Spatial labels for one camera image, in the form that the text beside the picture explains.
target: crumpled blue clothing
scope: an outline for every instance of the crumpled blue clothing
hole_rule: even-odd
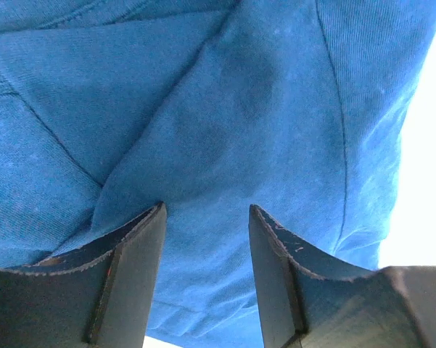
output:
[[[259,204],[377,267],[436,1],[0,1],[0,267],[79,248],[158,201],[147,334],[263,346]]]

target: blue fabric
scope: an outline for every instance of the blue fabric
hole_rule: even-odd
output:
[[[436,1],[0,1],[0,267],[157,201],[148,334],[261,347],[251,203],[374,269]]]

